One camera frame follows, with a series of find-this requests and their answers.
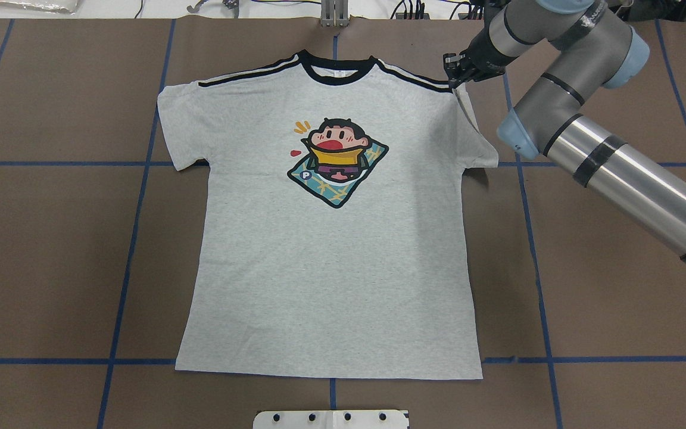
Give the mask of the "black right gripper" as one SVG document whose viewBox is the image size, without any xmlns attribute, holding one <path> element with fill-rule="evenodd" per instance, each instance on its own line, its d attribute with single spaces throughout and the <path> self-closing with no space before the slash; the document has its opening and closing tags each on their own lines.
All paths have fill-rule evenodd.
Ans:
<svg viewBox="0 0 686 429">
<path fill-rule="evenodd" d="M 443 69 L 449 88 L 457 89 L 465 82 L 481 82 L 504 75 L 506 55 L 495 48 L 489 30 L 485 28 L 474 36 L 464 51 L 444 54 Z"/>
</svg>

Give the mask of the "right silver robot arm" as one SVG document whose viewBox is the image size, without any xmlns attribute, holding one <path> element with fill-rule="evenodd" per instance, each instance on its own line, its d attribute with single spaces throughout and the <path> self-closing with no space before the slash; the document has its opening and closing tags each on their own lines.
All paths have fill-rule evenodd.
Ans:
<svg viewBox="0 0 686 429">
<path fill-rule="evenodd" d="M 498 138 L 521 158 L 547 158 L 686 266 L 686 181 L 605 125 L 607 114 L 587 107 L 650 59 L 648 43 L 607 1 L 510 1 L 465 49 L 444 54 L 444 73 L 453 89 L 501 77 L 542 42 L 556 57 L 509 108 Z"/>
</svg>

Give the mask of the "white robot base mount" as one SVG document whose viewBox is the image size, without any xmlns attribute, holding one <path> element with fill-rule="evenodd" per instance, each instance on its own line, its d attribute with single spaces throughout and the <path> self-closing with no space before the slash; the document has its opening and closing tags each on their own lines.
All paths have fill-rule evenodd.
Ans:
<svg viewBox="0 0 686 429">
<path fill-rule="evenodd" d="M 253 428 L 409 428 L 409 413 L 396 409 L 260 412 Z"/>
</svg>

